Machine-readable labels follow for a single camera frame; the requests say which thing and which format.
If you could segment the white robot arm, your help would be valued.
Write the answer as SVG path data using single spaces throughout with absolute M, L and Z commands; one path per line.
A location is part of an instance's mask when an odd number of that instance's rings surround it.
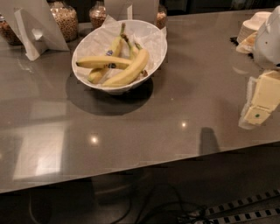
M 280 6 L 256 32 L 252 54 L 263 73 L 248 80 L 247 102 L 239 120 L 246 130 L 261 126 L 280 104 Z

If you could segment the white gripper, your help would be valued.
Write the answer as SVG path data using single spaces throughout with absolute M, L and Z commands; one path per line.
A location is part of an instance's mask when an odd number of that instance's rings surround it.
M 267 71 L 257 80 L 250 77 L 246 100 L 238 125 L 245 130 L 252 130 L 255 125 L 263 124 L 270 116 L 270 111 L 280 104 L 280 73 Z M 251 101 L 257 107 L 250 106 Z

